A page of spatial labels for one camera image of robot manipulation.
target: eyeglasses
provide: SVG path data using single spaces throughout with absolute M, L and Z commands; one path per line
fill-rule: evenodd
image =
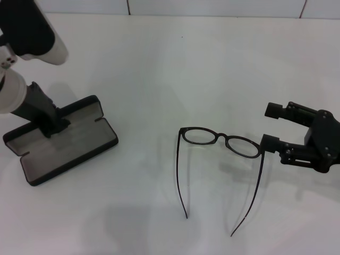
M 178 140 L 177 140 L 176 179 L 177 179 L 178 194 L 180 195 L 180 199 L 181 199 L 181 203 L 182 203 L 182 206 L 185 212 L 185 216 L 186 218 L 188 218 L 188 214 L 186 213 L 186 209 L 185 209 L 182 195 L 181 195 L 180 184 L 179 184 L 179 151 L 180 151 L 181 136 L 186 142 L 191 143 L 193 145 L 213 145 L 217 142 L 219 137 L 224 137 L 225 146 L 232 152 L 245 158 L 257 158 L 261 155 L 261 152 L 260 152 L 260 146 L 257 143 L 245 137 L 238 137 L 235 135 L 227 136 L 224 133 L 216 133 L 215 131 L 206 129 L 204 127 L 182 127 L 178 132 Z M 257 190 L 259 187 L 263 164 L 264 164 L 264 153 L 262 154 L 262 158 L 261 158 L 258 181 L 257 181 L 257 185 L 255 188 L 252 202 L 244 218 L 239 223 L 239 225 L 236 227 L 236 229 L 233 231 L 231 236 L 233 236 L 236 230 L 241 226 L 241 224 L 247 217 L 248 213 L 250 212 L 250 209 L 254 203 Z

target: white tabletop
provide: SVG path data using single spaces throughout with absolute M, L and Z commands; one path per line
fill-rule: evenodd
M 202 126 L 259 143 L 303 143 L 307 128 L 264 116 L 289 101 L 340 120 L 340 21 L 51 14 L 62 66 L 19 61 L 58 107 L 97 95 L 117 147 L 31 187 L 0 143 L 0 254 L 338 254 L 340 171 L 328 174 L 182 140 Z M 25 120 L 0 116 L 0 134 Z

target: white table surface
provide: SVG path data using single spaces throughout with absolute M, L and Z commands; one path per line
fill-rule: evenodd
M 174 153 L 184 126 L 303 143 L 306 128 L 264 117 L 268 102 L 340 120 L 340 21 L 48 17 L 68 62 L 14 69 L 59 107 L 97 95 L 120 143 L 38 187 L 0 143 L 0 254 L 339 254 L 339 166 L 320 174 L 267 154 L 253 210 L 230 238 L 260 159 L 233 154 L 222 138 L 206 147 L 182 141 L 186 220 Z M 2 115 L 0 123 L 3 135 L 25 120 Z

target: eyeglass rim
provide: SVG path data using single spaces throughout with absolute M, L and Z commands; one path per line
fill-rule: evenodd
M 203 131 L 207 131 L 207 132 L 213 134 L 213 135 L 215 136 L 215 138 L 214 138 L 213 141 L 211 141 L 211 142 L 205 142 L 205 143 L 192 142 L 192 141 L 190 141 L 189 139 L 187 139 L 187 138 L 185 137 L 185 133 L 187 133 L 188 131 L 191 131 L 191 130 L 203 130 Z M 237 136 L 237 135 L 226 135 L 226 134 L 224 134 L 224 133 L 217 133 L 217 132 L 215 132 L 215 131 L 213 131 L 213 130 L 211 130 L 211 129 L 207 129 L 207 128 L 205 128 L 205 127 L 198 127 L 198 126 L 182 127 L 182 128 L 180 128 L 180 132 L 181 132 L 181 135 L 182 135 L 183 139 L 184 139 L 186 142 L 191 143 L 191 144 L 193 144 L 193 145 L 213 145 L 213 144 L 215 144 L 215 143 L 217 142 L 217 140 L 218 140 L 219 137 L 224 137 L 224 138 L 225 138 L 225 146 L 226 146 L 229 150 L 231 150 L 232 152 L 234 152 L 234 153 L 236 153 L 236 154 L 238 154 L 238 155 L 240 155 L 240 156 L 242 156 L 242 157 L 245 157 L 245 158 L 257 158 L 257 157 L 259 157 L 259 156 L 261 155 L 261 152 L 260 152 L 260 145 L 257 144 L 256 142 L 254 142 L 254 141 L 248 139 L 248 138 L 245 138 L 245 137 L 240 137 L 240 136 Z M 254 147 L 256 147 L 258 153 L 257 153 L 256 155 L 254 155 L 254 156 L 249 156 L 249 155 L 242 154 L 242 153 L 240 153 L 240 152 L 234 150 L 234 149 L 230 146 L 230 144 L 229 144 L 229 140 L 230 140 L 230 139 L 239 139 L 239 140 L 246 141 L 246 142 L 252 144 Z

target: white wall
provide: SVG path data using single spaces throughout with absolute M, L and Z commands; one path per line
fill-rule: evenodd
M 298 18 L 304 0 L 129 0 L 136 15 Z
M 44 12 L 128 14 L 126 0 L 36 0 Z
M 340 19 L 340 0 L 308 0 L 302 17 Z

